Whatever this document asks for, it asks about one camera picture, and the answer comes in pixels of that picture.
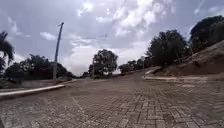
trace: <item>cobblestone road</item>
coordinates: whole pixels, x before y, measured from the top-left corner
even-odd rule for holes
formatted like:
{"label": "cobblestone road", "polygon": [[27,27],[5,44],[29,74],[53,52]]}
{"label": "cobblestone road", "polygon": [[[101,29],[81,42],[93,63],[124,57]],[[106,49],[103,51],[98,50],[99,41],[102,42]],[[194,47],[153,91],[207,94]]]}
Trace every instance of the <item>cobblestone road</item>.
{"label": "cobblestone road", "polygon": [[224,84],[178,85],[140,77],[76,82],[1,101],[6,128],[224,128]]}

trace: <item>curb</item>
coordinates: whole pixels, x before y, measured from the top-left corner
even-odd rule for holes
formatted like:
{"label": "curb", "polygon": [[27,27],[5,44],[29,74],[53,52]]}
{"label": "curb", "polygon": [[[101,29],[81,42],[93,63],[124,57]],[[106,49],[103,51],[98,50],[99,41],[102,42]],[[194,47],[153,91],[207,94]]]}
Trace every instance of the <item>curb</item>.
{"label": "curb", "polygon": [[180,82],[180,83],[207,83],[208,77],[143,77],[144,80],[160,82]]}
{"label": "curb", "polygon": [[51,91],[51,90],[60,89],[63,87],[65,87],[65,85],[56,85],[56,86],[50,86],[45,88],[29,89],[29,90],[14,91],[14,92],[2,92],[0,93],[0,100],[13,99],[13,98],[23,97],[27,95],[33,95],[39,92]]}

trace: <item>cloud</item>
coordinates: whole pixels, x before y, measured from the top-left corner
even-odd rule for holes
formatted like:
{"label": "cloud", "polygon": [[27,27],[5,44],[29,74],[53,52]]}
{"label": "cloud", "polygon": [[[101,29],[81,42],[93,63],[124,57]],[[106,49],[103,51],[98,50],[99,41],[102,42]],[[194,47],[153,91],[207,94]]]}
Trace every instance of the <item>cloud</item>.
{"label": "cloud", "polygon": [[94,9],[94,4],[90,2],[84,2],[82,7],[77,10],[77,16],[80,17],[86,12],[92,12]]}
{"label": "cloud", "polygon": [[15,35],[17,35],[17,36],[31,37],[30,35],[26,35],[26,34],[22,33],[22,32],[19,30],[16,21],[12,20],[12,18],[9,17],[9,16],[8,16],[8,22],[9,22],[9,24],[11,25],[11,28],[10,28],[11,30],[10,30],[10,31],[11,31],[13,34],[15,34]]}
{"label": "cloud", "polygon": [[100,6],[105,6],[105,3],[100,3],[99,5],[100,5]]}
{"label": "cloud", "polygon": [[65,56],[62,64],[76,75],[81,75],[84,71],[88,70],[89,65],[92,63],[93,55],[98,50],[108,49],[119,56],[118,65],[124,64],[129,60],[139,59],[148,46],[148,42],[132,42],[127,48],[110,48],[108,46],[99,45],[82,45],[73,44],[71,54]]}
{"label": "cloud", "polygon": [[70,33],[67,36],[64,37],[65,39],[69,40],[70,43],[85,43],[85,44],[89,44],[92,43],[92,40],[94,40],[93,38],[83,38],[81,36],[78,36],[77,34],[74,33]]}
{"label": "cloud", "polygon": [[153,4],[152,12],[161,13],[164,10],[164,6],[161,3]]}
{"label": "cloud", "polygon": [[162,18],[164,18],[166,16],[166,11],[162,12]]}
{"label": "cloud", "polygon": [[176,13],[176,7],[174,5],[171,6],[171,13],[172,14]]}
{"label": "cloud", "polygon": [[44,39],[48,41],[53,41],[57,39],[55,35],[48,32],[40,32],[40,36],[42,36]]}
{"label": "cloud", "polygon": [[96,17],[96,21],[99,22],[99,23],[109,23],[111,22],[113,19],[110,18],[110,17]]}
{"label": "cloud", "polygon": [[106,10],[107,10],[107,15],[110,15],[110,9],[107,8]]}
{"label": "cloud", "polygon": [[127,8],[126,7],[120,7],[113,15],[113,19],[120,19],[122,18],[125,13],[127,12]]}
{"label": "cloud", "polygon": [[18,53],[15,53],[15,55],[14,55],[14,61],[17,63],[24,61],[25,59],[26,59],[25,57],[23,57],[22,55],[20,55]]}
{"label": "cloud", "polygon": [[194,10],[194,15],[197,15],[201,11],[201,7],[205,3],[205,0],[201,0],[197,6],[197,8]]}
{"label": "cloud", "polygon": [[91,12],[93,11],[93,8],[94,8],[94,5],[90,2],[85,2],[83,3],[83,9],[86,11],[86,12]]}
{"label": "cloud", "polygon": [[224,6],[214,6],[208,9],[208,13],[212,16],[222,15],[224,16]]}
{"label": "cloud", "polygon": [[129,10],[127,17],[120,21],[120,26],[124,28],[134,28],[145,21],[148,26],[156,22],[155,13],[161,13],[164,7],[161,3],[154,3],[154,0],[137,0],[137,7]]}
{"label": "cloud", "polygon": [[125,36],[129,33],[130,31],[124,29],[124,28],[117,28],[115,36]]}
{"label": "cloud", "polygon": [[136,31],[136,37],[138,40],[142,40],[142,37],[144,36],[145,31],[143,29],[139,29]]}
{"label": "cloud", "polygon": [[151,23],[155,23],[156,22],[156,16],[155,13],[148,11],[145,15],[144,15],[144,20],[146,21],[146,25],[150,25]]}
{"label": "cloud", "polygon": [[163,0],[163,2],[166,3],[166,4],[170,4],[170,3],[173,2],[173,0]]}

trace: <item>utility pole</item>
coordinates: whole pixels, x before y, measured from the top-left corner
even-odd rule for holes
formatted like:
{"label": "utility pole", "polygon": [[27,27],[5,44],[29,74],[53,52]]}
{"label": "utility pole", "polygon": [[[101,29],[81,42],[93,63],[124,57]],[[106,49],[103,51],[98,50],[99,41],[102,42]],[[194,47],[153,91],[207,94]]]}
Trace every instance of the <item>utility pole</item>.
{"label": "utility pole", "polygon": [[56,51],[55,51],[55,58],[54,58],[54,70],[53,70],[53,79],[54,81],[57,80],[57,63],[58,63],[58,50],[59,50],[59,44],[61,40],[61,33],[62,33],[62,28],[63,28],[64,22],[62,22],[60,26],[60,31],[58,34],[58,41],[57,41],[57,46],[56,46]]}
{"label": "utility pole", "polygon": [[94,70],[95,70],[95,69],[94,69],[94,62],[95,62],[95,59],[93,58],[93,71],[92,71],[92,75],[93,75],[92,77],[93,77],[93,79],[94,79],[94,75],[95,75],[95,74],[94,74],[94,73],[95,73],[95,71],[94,71]]}

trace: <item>paved road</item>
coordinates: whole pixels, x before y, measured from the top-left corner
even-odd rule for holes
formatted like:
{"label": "paved road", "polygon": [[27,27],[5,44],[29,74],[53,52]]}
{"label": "paved road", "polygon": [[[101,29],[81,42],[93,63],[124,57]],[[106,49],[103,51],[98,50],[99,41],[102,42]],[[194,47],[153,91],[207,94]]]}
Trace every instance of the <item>paved road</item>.
{"label": "paved road", "polygon": [[80,81],[1,101],[0,117],[6,128],[224,128],[224,84]]}

